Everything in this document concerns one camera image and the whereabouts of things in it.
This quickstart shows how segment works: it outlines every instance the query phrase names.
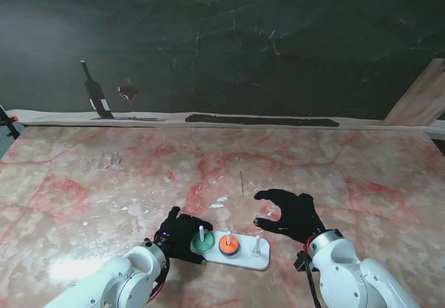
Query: dark wall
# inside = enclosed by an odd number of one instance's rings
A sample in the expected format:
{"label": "dark wall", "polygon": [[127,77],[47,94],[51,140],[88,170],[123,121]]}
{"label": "dark wall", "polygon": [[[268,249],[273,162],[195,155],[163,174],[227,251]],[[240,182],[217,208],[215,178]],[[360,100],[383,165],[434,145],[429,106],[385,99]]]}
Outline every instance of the dark wall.
{"label": "dark wall", "polygon": [[0,102],[383,119],[445,56],[445,0],[0,0]]}

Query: green ring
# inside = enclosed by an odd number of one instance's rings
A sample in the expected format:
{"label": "green ring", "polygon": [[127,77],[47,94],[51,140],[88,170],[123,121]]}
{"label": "green ring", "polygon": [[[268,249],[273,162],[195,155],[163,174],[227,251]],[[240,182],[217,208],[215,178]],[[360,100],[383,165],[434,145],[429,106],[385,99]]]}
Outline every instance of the green ring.
{"label": "green ring", "polygon": [[208,230],[204,230],[204,242],[200,240],[200,233],[196,233],[192,239],[193,247],[200,252],[210,250],[215,244],[215,237]]}

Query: marble table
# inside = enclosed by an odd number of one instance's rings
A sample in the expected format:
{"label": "marble table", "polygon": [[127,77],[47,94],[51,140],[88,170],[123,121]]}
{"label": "marble table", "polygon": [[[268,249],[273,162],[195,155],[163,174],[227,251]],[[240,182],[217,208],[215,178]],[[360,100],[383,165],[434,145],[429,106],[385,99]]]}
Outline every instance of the marble table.
{"label": "marble table", "polygon": [[271,263],[173,260],[151,307],[313,307],[292,266],[301,244],[252,224],[280,216],[253,200],[268,188],[310,193],[360,258],[384,263],[422,307],[445,302],[445,160],[423,133],[29,127],[0,161],[0,186],[3,308],[45,305],[153,236],[173,205],[267,238]]}

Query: gloved hand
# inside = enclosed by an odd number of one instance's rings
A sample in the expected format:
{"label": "gloved hand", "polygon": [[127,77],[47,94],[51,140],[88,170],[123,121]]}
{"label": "gloved hand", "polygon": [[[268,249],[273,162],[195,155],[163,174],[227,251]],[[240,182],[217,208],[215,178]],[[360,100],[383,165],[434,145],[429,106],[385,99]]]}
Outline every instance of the gloved hand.
{"label": "gloved hand", "polygon": [[213,230],[210,222],[201,220],[188,214],[181,214],[180,208],[172,207],[168,217],[162,222],[161,227],[154,235],[154,243],[157,244],[167,257],[201,264],[203,256],[190,250],[193,236],[199,232],[200,226],[209,231]]}
{"label": "gloved hand", "polygon": [[325,226],[315,212],[314,199],[302,193],[297,196],[292,192],[279,189],[259,191],[256,200],[270,200],[281,209],[281,218],[271,221],[256,218],[254,224],[268,232],[283,234],[295,241],[306,243],[314,233],[324,232]]}

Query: white peg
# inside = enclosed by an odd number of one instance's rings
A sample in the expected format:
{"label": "white peg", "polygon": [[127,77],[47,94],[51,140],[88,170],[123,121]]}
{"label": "white peg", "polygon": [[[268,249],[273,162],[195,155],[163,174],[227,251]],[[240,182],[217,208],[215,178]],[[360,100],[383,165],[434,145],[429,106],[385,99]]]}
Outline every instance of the white peg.
{"label": "white peg", "polygon": [[261,254],[261,251],[259,250],[259,240],[260,240],[260,238],[257,235],[257,237],[255,239],[255,246],[252,247],[252,249],[251,249],[252,255],[254,257],[258,257]]}
{"label": "white peg", "polygon": [[227,232],[227,245],[231,245],[232,244],[232,232],[228,231]]}
{"label": "white peg", "polygon": [[204,242],[204,227],[200,226],[200,241]]}
{"label": "white peg", "polygon": [[255,253],[259,253],[259,235],[257,235],[257,239],[255,240]]}

